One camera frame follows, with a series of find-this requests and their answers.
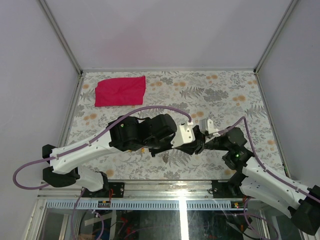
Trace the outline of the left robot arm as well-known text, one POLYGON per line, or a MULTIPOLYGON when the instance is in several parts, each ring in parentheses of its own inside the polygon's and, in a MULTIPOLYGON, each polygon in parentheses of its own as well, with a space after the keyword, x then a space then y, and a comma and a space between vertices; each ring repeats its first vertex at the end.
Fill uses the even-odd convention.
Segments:
POLYGON ((42 179, 55 188, 77 185, 105 197, 110 190, 107 175, 83 165, 91 160, 141 148, 159 150, 171 147, 177 125, 169 114, 139 119, 128 116, 117 119, 97 134, 76 143, 53 148, 49 167, 42 171, 42 179))

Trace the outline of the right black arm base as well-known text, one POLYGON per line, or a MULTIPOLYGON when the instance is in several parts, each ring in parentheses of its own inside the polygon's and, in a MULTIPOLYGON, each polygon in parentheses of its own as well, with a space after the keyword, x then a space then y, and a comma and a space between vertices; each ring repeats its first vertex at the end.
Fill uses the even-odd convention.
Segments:
POLYGON ((227 180, 211 180, 211 188, 207 192, 214 199, 235 198, 237 196, 232 185, 227 180))

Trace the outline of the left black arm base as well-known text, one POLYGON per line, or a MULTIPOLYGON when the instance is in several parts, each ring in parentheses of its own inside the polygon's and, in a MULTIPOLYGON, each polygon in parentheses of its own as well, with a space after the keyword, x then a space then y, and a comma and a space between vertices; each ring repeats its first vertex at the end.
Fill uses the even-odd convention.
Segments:
POLYGON ((125 183, 124 182, 110 182, 108 184, 109 191, 111 193, 110 197, 119 199, 124 197, 125 193, 125 183))

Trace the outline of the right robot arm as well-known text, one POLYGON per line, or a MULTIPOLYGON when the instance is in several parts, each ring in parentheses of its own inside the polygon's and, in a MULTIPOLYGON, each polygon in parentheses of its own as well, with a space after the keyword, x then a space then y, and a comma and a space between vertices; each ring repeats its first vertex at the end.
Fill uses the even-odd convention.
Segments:
POLYGON ((320 228, 320 188, 308 187, 290 179, 261 162, 253 149, 245 147, 247 140, 238 127, 224 130, 201 129, 192 123, 178 126, 174 149, 225 151, 225 164, 236 173, 228 180, 228 192, 233 197, 242 194, 253 197, 279 210, 302 232, 314 236, 320 228))

